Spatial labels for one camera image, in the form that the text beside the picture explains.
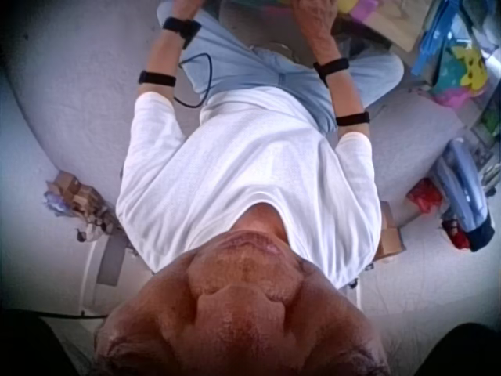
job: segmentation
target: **hand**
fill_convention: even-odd
[[[337,0],[292,0],[294,18],[318,58],[335,48],[330,29],[337,16]]]
[[[192,20],[205,0],[174,0],[171,16],[180,20]]]

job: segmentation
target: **light blue jeans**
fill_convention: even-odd
[[[171,1],[158,6],[162,25],[171,12]],[[274,86],[294,96],[315,119],[322,134],[336,129],[329,90],[316,71],[296,64],[276,52],[249,49],[214,17],[200,10],[195,17],[202,28],[181,59],[206,52],[212,58],[213,77],[210,96],[233,89]],[[204,57],[183,65],[194,91],[202,97],[207,90],[209,65]],[[388,51],[369,48],[350,61],[350,74],[364,107],[392,90],[402,79],[402,61]]]

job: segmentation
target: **short sleeve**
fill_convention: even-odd
[[[335,152],[350,190],[362,213],[365,233],[369,236],[371,252],[360,260],[363,269],[372,262],[381,235],[381,207],[374,180],[372,146],[369,138],[359,132],[350,132],[339,140]]]
[[[185,141],[172,103],[156,92],[135,101],[131,142],[124,163],[117,215],[124,225],[151,182]]]

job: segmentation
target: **cardboard box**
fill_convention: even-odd
[[[81,184],[75,175],[71,175],[68,172],[61,171],[56,180],[54,180],[54,184],[56,184],[62,193],[70,192],[72,194],[77,194],[81,188]]]
[[[62,197],[64,201],[71,206],[71,203],[73,201],[74,195],[69,191],[69,190],[61,190],[56,184],[47,182],[47,191],[52,192],[54,194],[57,194],[58,196]]]
[[[73,197],[76,208],[83,213],[91,214],[103,204],[103,199],[91,186],[80,187],[80,190]]]
[[[383,215],[383,225],[381,229],[381,239],[377,246],[374,261],[397,255],[405,250],[402,237],[400,236],[400,230],[395,224],[388,202],[381,201],[381,212]]]

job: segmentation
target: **black strap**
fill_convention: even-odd
[[[329,63],[323,64],[323,65],[320,65],[318,63],[313,63],[313,67],[315,68],[315,70],[319,74],[320,79],[327,86],[326,77],[329,74],[348,69],[350,67],[350,64],[348,62],[348,59],[341,57],[340,59],[330,61]]]
[[[366,111],[362,112],[361,114],[336,117],[336,123],[339,127],[348,127],[349,125],[370,123],[370,116]]]
[[[181,38],[185,40],[185,44],[182,48],[186,49],[193,38],[195,38],[196,33],[202,28],[202,25],[193,20],[180,20],[178,18],[168,17],[162,28],[164,30],[179,33]]]
[[[140,84],[155,84],[163,86],[175,86],[175,77],[169,74],[152,73],[143,70],[139,75]]]

